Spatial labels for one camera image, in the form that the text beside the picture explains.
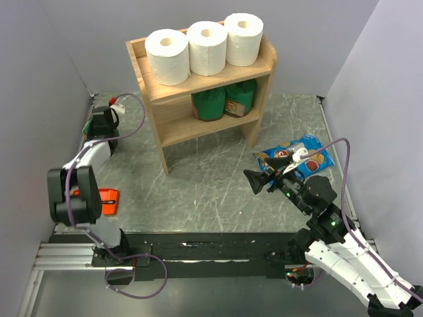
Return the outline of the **green roll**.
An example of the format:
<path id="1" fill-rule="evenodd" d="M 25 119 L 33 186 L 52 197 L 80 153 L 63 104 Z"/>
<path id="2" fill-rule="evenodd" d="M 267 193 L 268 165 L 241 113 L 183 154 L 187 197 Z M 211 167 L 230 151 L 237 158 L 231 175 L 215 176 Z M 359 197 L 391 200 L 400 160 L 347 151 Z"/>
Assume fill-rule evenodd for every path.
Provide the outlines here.
<path id="1" fill-rule="evenodd" d="M 223 117 L 225 89 L 213 88 L 191 94 L 192 111 L 197 120 L 212 122 Z"/>
<path id="2" fill-rule="evenodd" d="M 84 124 L 84 126 L 83 126 L 83 128 L 82 128 L 81 133 L 82 133 L 82 135 L 83 135 L 83 139 L 86 139 L 86 138 L 87 138 L 87 136 L 88 136 L 88 132 L 89 132 L 89 128 L 90 128 L 90 125 L 91 125 L 91 121 L 92 121 L 92 119 L 88 119 L 88 120 L 85 122 L 85 124 Z"/>
<path id="3" fill-rule="evenodd" d="M 225 114 L 237 118 L 247 115 L 252 108 L 256 87 L 255 79 L 227 85 L 225 87 Z"/>

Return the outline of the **white paper towel roll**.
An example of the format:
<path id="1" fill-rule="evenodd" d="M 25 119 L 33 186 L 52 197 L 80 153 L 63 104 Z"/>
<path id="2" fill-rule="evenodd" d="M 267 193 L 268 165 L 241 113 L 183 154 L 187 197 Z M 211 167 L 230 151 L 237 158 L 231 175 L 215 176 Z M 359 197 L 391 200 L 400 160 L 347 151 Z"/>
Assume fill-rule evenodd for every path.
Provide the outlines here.
<path id="1" fill-rule="evenodd" d="M 226 64 L 227 31 L 212 21 L 199 21 L 186 31 L 189 41 L 191 72 L 210 77 L 223 71 Z"/>

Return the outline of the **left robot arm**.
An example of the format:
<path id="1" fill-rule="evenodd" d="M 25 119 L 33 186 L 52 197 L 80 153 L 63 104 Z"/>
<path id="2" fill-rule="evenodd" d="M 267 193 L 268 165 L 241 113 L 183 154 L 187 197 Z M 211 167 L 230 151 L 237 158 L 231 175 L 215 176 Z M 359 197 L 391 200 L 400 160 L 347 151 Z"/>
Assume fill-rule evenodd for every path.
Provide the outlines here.
<path id="1" fill-rule="evenodd" d="M 131 249 L 126 234 L 103 214 L 95 172 L 117 148 L 119 118 L 109 106 L 93 110 L 83 148 L 61 168 L 47 173 L 50 217 L 56 224 L 77 229 L 95 243 L 95 254 L 115 265 L 126 264 Z"/>

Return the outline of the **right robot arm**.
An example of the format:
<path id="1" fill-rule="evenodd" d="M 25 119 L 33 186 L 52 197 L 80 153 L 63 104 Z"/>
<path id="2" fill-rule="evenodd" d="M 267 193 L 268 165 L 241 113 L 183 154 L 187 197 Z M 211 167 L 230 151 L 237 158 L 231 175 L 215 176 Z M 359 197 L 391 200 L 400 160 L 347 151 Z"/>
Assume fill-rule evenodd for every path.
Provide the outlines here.
<path id="1" fill-rule="evenodd" d="M 271 159 L 270 173 L 244 170 L 254 194 L 266 185 L 282 192 L 304 215 L 307 228 L 288 242 L 290 258 L 310 262 L 332 276 L 366 306 L 369 316 L 412 316 L 422 303 L 422 286 L 405 281 L 369 245 L 359 228 L 334 204 L 325 176 L 286 172 L 287 157 Z"/>

